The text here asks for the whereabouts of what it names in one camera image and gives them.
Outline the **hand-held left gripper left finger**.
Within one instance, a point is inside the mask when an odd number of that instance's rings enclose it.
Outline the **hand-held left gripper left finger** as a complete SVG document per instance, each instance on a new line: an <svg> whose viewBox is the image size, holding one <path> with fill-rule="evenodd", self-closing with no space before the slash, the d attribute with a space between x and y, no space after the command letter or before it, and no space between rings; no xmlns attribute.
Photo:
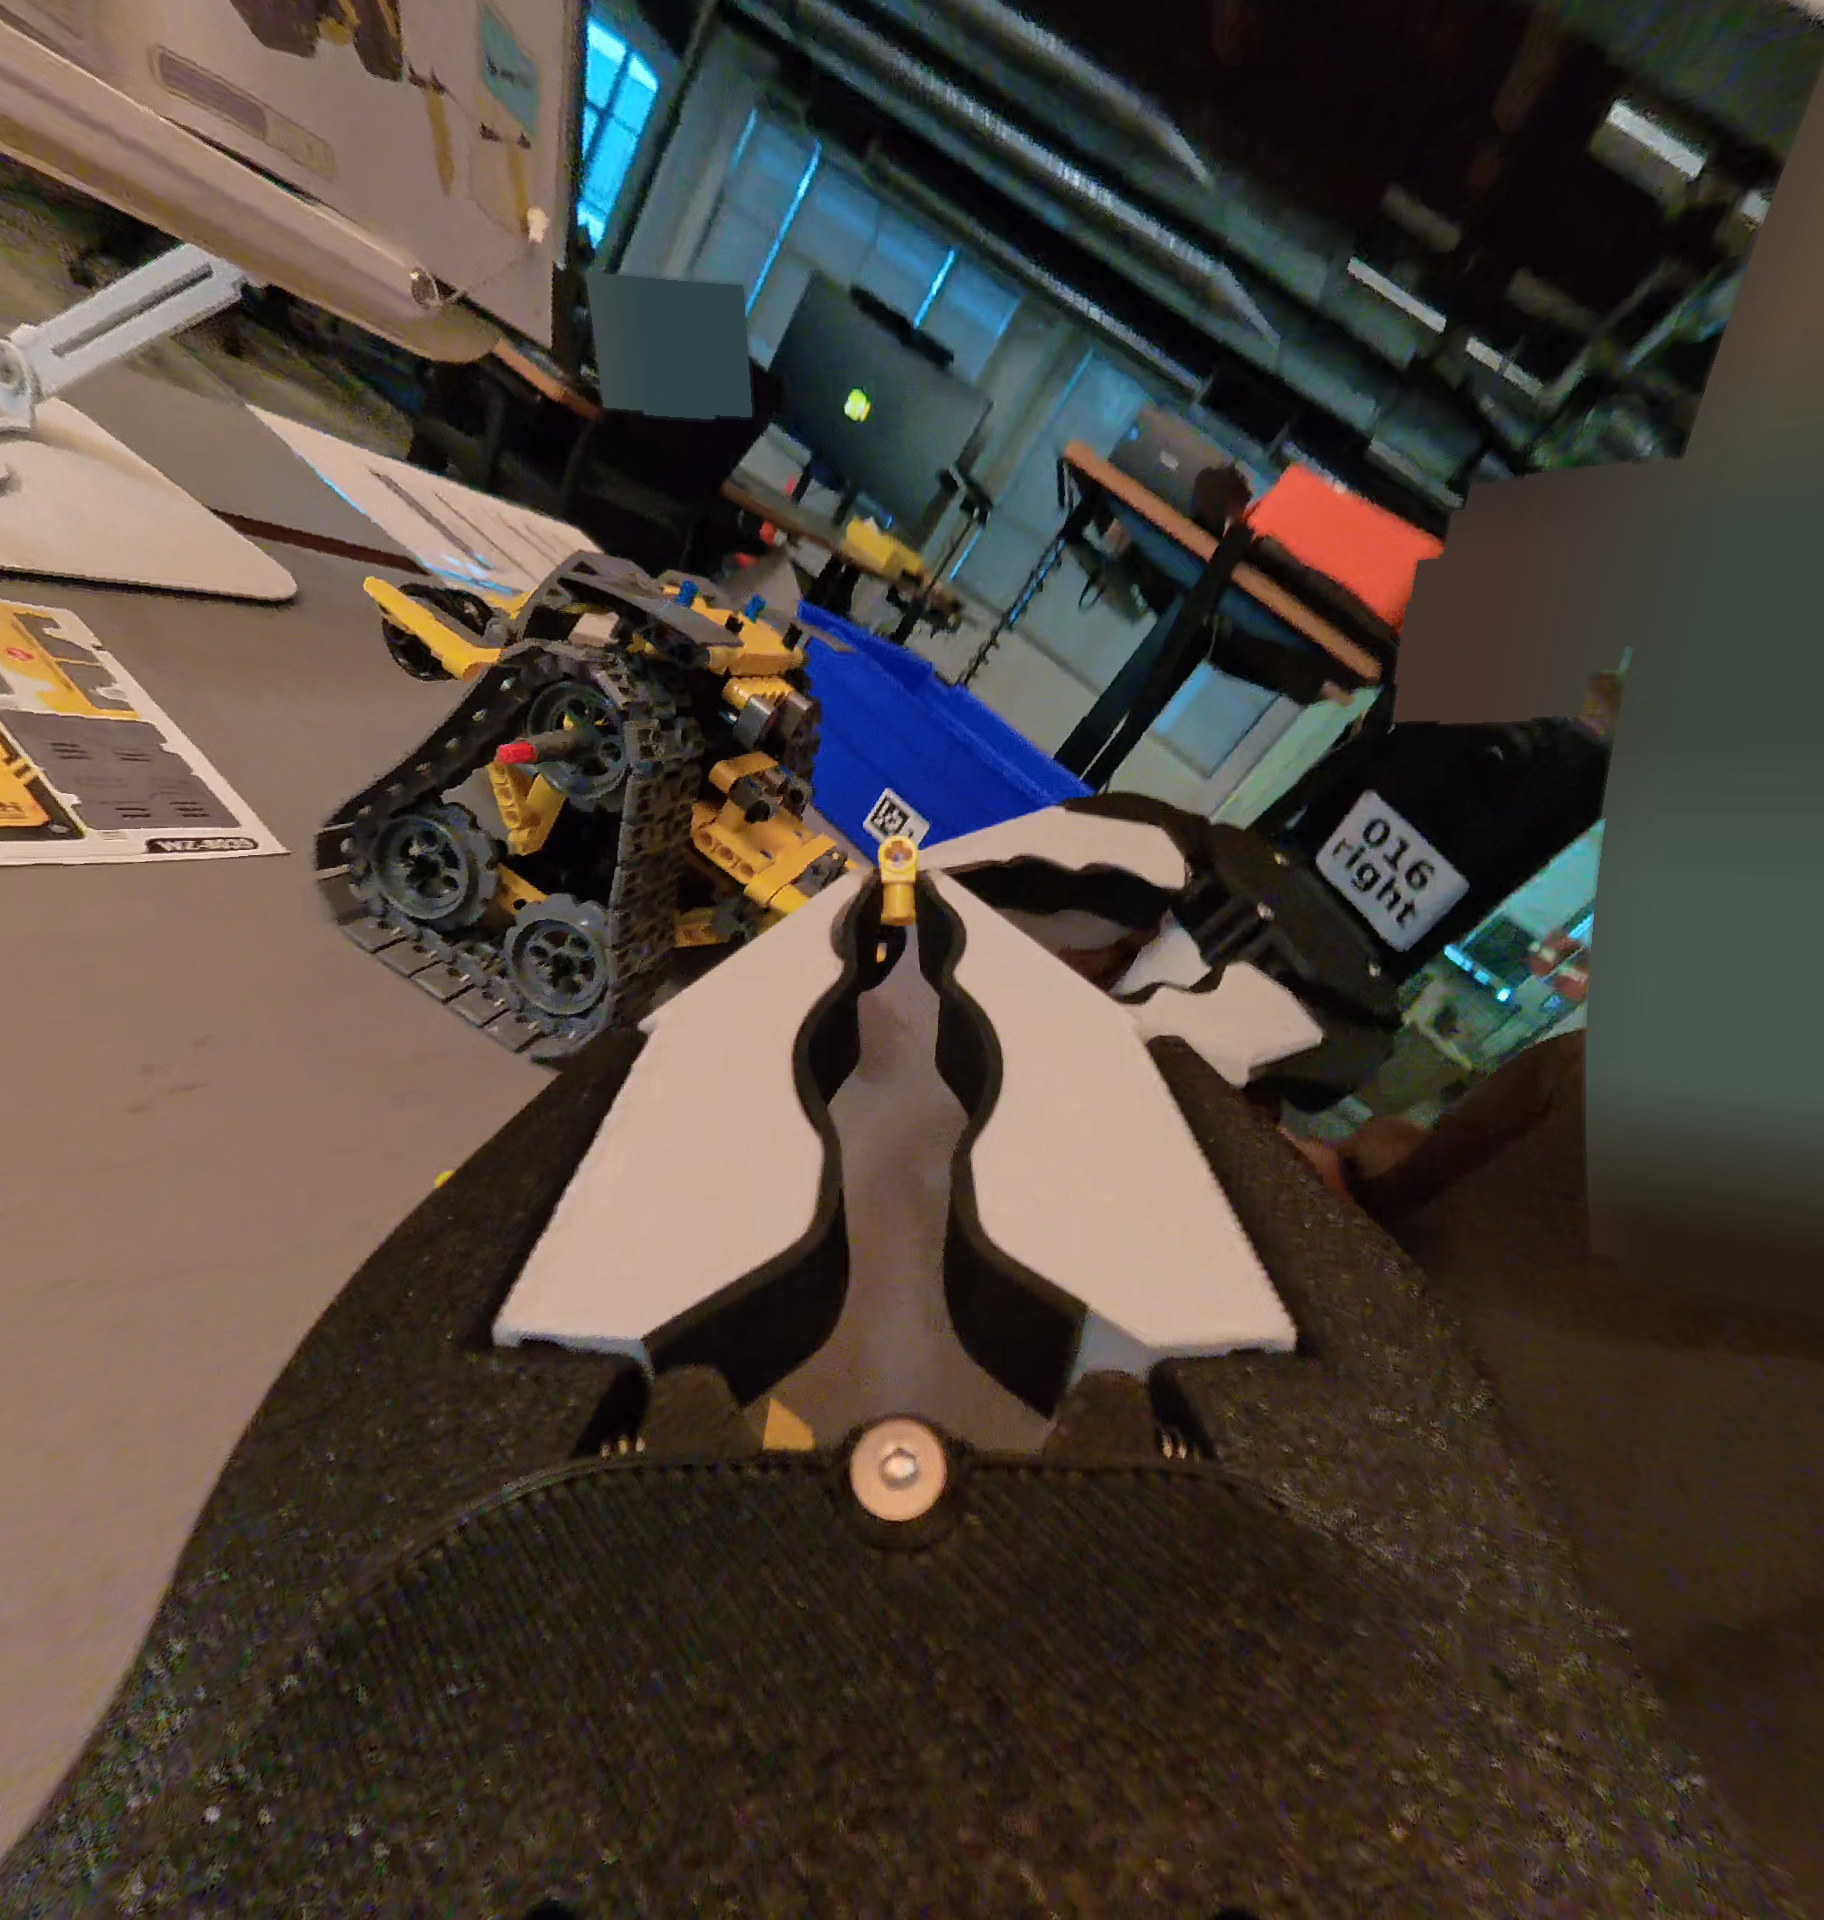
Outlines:
<svg viewBox="0 0 1824 1920"><path fill-rule="evenodd" d="M843 876L653 1012L493 1320L499 1347L707 1366L756 1399L849 1286L833 1095L876 983L876 876Z"/></svg>

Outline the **wooden table with black legs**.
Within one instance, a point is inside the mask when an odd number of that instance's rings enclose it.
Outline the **wooden table with black legs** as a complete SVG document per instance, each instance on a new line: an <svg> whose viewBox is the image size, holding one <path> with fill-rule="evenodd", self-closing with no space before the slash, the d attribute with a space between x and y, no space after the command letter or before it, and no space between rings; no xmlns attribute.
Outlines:
<svg viewBox="0 0 1824 1920"><path fill-rule="evenodd" d="M1150 572L1169 589L1152 630L1057 750L1089 788L1116 775L1199 668L1298 705L1345 701L1388 680L1390 627L1248 518L1210 531L1079 441L1062 450L1060 476L1071 504L1049 557L1111 520L1150 553Z"/></svg>

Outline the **black computer monitor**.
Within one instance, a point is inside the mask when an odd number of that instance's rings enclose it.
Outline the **black computer monitor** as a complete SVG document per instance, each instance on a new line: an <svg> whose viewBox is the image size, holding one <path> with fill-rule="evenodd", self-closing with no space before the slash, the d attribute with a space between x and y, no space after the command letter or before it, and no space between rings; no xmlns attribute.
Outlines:
<svg viewBox="0 0 1824 1920"><path fill-rule="evenodd" d="M769 371L778 426L838 494L855 494L899 530L939 510L947 476L984 435L989 396L881 322L851 287L814 272Z"/></svg>

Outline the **white monitor stand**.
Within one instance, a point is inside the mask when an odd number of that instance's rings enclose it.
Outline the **white monitor stand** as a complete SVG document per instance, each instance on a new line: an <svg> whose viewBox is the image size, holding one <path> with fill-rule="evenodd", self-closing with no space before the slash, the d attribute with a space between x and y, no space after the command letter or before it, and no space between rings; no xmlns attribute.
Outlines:
<svg viewBox="0 0 1824 1920"><path fill-rule="evenodd" d="M0 575L285 604L295 580L63 392L230 308L251 277L176 247L0 339Z"/></svg>

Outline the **blue plastic bin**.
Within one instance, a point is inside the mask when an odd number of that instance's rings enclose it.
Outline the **blue plastic bin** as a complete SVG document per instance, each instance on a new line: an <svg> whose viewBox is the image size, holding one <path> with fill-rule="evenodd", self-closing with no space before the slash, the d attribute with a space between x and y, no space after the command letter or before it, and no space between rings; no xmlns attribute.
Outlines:
<svg viewBox="0 0 1824 1920"><path fill-rule="evenodd" d="M999 829L1089 794L921 655L809 601L798 620L822 711L812 806L851 849L903 833L928 870L1002 860Z"/></svg>

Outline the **yellow and grey sticker sheet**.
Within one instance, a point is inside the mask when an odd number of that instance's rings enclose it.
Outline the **yellow and grey sticker sheet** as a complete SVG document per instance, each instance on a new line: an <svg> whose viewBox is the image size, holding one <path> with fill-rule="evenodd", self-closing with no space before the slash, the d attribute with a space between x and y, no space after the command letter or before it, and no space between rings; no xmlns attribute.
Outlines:
<svg viewBox="0 0 1824 1920"><path fill-rule="evenodd" d="M0 598L0 870L283 850L80 614Z"/></svg>

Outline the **yellow black toy tracked vehicle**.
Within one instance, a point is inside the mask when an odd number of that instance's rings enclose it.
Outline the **yellow black toy tracked vehicle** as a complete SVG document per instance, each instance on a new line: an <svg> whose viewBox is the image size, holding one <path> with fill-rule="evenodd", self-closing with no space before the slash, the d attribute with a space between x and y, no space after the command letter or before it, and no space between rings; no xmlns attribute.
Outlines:
<svg viewBox="0 0 1824 1920"><path fill-rule="evenodd" d="M538 1064L638 1021L693 949L839 878L807 825L822 710L799 613L584 551L532 589L367 579L389 657L455 707L313 849L337 927Z"/></svg>

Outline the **person's right hand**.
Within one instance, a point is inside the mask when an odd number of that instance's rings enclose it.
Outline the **person's right hand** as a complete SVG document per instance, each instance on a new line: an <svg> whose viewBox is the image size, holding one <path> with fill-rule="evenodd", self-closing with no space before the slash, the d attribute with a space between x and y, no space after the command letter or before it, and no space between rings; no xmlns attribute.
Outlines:
<svg viewBox="0 0 1824 1920"><path fill-rule="evenodd" d="M1532 1043L1481 1078L1442 1117L1373 1117L1339 1141L1283 1131L1338 1198L1410 1243L1481 1204L1586 1198L1586 1033Z"/></svg>

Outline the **orange box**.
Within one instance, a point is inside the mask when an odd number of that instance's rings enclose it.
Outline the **orange box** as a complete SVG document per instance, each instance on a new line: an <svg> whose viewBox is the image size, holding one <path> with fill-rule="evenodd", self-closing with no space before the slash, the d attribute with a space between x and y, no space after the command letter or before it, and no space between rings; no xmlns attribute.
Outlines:
<svg viewBox="0 0 1824 1920"><path fill-rule="evenodd" d="M1444 549L1442 538L1306 463L1283 466L1243 520L1255 538L1338 583L1390 630L1404 627L1419 565Z"/></svg>

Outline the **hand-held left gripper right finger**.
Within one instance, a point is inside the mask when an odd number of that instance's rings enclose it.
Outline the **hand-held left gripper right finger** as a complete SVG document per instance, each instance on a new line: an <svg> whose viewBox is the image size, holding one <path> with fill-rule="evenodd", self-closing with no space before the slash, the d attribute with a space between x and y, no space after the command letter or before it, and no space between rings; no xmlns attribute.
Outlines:
<svg viewBox="0 0 1824 1920"><path fill-rule="evenodd" d="M917 880L953 1155L944 1303L1032 1412L1097 1373L1293 1354L1298 1330L1131 1014L953 876Z"/></svg>

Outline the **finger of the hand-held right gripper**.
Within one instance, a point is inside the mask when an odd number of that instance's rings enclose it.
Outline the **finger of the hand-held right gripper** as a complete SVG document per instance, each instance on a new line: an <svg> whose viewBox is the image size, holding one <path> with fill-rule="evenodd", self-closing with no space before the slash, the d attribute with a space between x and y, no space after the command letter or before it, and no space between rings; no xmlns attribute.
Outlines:
<svg viewBox="0 0 1824 1920"><path fill-rule="evenodd" d="M1164 825L1060 803L937 845L926 876L1004 914L1161 919L1189 863Z"/></svg>
<svg viewBox="0 0 1824 1920"><path fill-rule="evenodd" d="M1213 965L1180 921L1164 921L1112 985L1139 1039L1178 1039L1236 1088L1324 1043L1324 1029L1250 961Z"/></svg>

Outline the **white paper sheet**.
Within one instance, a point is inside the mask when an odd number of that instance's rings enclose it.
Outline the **white paper sheet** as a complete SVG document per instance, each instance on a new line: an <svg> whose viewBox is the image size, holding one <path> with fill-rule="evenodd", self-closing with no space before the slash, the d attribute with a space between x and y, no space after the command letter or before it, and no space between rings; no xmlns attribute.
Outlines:
<svg viewBox="0 0 1824 1920"><path fill-rule="evenodd" d="M596 553L575 525L261 406L248 412L400 553L444 580L518 595Z"/></svg>

